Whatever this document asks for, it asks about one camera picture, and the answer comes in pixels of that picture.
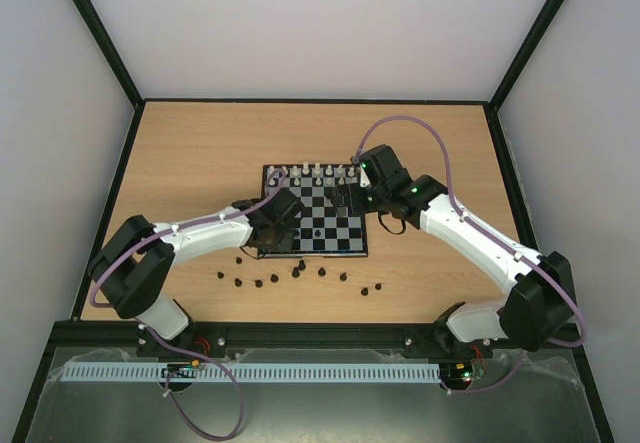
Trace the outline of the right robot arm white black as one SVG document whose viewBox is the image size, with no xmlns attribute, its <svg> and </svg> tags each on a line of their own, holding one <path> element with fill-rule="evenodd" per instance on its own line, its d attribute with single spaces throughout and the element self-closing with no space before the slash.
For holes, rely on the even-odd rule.
<svg viewBox="0 0 640 443">
<path fill-rule="evenodd" d="M 431 176 L 412 178 L 388 145 L 362 155 L 358 178 L 326 193 L 331 203 L 356 215 L 391 215 L 450 245 L 498 287 L 494 302 L 458 303 L 446 310 L 436 330 L 445 353 L 460 353 L 471 342 L 506 339 L 534 352 L 553 340 L 573 315 L 573 302 L 561 294 L 572 280 L 567 259 L 528 248 L 479 220 L 452 192 Z"/>
</svg>

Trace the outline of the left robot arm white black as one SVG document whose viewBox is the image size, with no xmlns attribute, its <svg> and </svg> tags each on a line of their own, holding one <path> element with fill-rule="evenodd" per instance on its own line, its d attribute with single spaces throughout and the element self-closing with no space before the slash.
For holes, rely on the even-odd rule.
<svg viewBox="0 0 640 443">
<path fill-rule="evenodd" d="M 132 216 L 88 266 L 95 283 L 90 303 L 111 307 L 120 318 L 136 319 L 170 341 L 191 324 L 186 310 L 162 293 L 170 270 L 220 250 L 268 250 L 280 244 L 289 248 L 294 218 L 302 209 L 300 198 L 283 188 L 181 222 L 154 224 L 142 215 Z M 97 293 L 104 295 L 104 303 L 96 301 Z"/>
</svg>

